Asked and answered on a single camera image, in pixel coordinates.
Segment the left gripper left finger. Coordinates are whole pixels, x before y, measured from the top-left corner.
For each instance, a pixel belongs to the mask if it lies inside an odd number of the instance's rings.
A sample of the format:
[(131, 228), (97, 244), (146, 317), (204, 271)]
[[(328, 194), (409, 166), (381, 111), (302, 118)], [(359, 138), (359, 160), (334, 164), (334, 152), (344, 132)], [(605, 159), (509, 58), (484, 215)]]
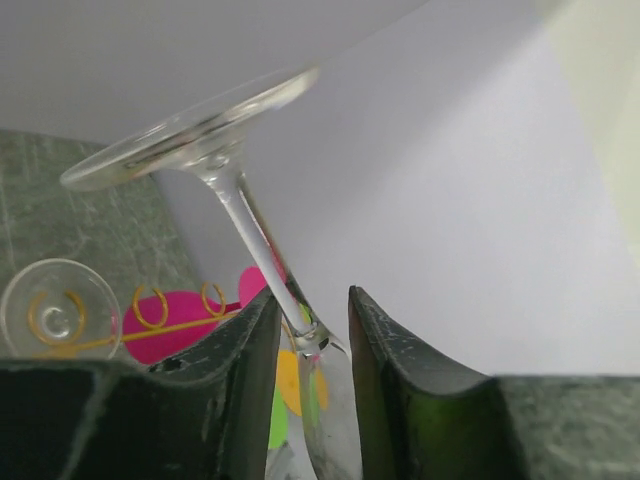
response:
[(269, 290), (191, 348), (120, 361), (5, 360), (5, 479), (261, 479), (280, 339)]

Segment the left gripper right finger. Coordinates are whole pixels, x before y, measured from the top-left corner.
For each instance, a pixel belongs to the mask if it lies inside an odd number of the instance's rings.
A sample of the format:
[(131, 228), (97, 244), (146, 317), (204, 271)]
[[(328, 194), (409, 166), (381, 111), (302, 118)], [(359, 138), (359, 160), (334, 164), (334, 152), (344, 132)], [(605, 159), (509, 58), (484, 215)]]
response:
[(529, 478), (496, 379), (418, 338), (361, 287), (348, 315), (364, 478)]

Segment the green plastic wine glass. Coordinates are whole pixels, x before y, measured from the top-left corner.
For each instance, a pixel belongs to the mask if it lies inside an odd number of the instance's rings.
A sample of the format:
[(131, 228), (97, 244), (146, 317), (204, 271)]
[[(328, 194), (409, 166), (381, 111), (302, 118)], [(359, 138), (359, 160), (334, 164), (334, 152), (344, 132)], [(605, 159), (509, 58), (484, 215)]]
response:
[(292, 412), (285, 405), (279, 389), (275, 384), (268, 441), (269, 450), (280, 448), (287, 440), (289, 413)]

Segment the orange plastic wine glass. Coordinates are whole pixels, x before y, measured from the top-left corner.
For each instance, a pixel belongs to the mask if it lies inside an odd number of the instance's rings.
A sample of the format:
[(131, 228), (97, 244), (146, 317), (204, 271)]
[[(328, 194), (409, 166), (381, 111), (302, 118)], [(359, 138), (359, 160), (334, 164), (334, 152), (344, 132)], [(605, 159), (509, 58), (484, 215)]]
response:
[[(301, 416), (298, 375), (296, 355), (288, 350), (280, 350), (277, 358), (276, 387), (289, 410), (296, 416)], [(315, 395), (319, 407), (326, 410), (329, 406), (328, 384), (323, 372), (319, 369), (314, 372), (312, 387), (312, 393)]]

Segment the clear plastic wine glass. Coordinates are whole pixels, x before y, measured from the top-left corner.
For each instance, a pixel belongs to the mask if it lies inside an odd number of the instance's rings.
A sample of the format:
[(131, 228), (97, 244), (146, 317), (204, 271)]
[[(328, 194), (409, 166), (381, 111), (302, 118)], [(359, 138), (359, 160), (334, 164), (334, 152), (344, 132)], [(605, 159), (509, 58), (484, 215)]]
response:
[(162, 169), (212, 189), (285, 316), (296, 355), (306, 450), (319, 479), (359, 479), (362, 458), (350, 350), (318, 318), (259, 212), (244, 173), (251, 123), (306, 93), (319, 69), (279, 70), (237, 86), (111, 145), (65, 171), (74, 191), (113, 187)]
[(86, 265), (62, 258), (18, 272), (1, 296), (1, 345), (17, 358), (111, 359), (122, 337), (119, 302)]

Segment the pink plastic wine glass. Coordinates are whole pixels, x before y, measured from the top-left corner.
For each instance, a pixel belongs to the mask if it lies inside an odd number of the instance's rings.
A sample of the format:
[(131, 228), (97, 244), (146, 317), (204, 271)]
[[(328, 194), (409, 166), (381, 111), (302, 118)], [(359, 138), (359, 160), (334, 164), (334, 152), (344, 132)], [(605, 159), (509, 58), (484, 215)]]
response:
[(155, 289), (151, 296), (138, 287), (122, 323), (122, 341), (134, 360), (156, 364), (199, 342), (242, 308), (266, 287), (266, 280), (257, 267), (249, 267), (240, 276), (238, 300), (228, 303), (223, 296), (218, 301), (207, 296), (203, 286), (198, 292)]

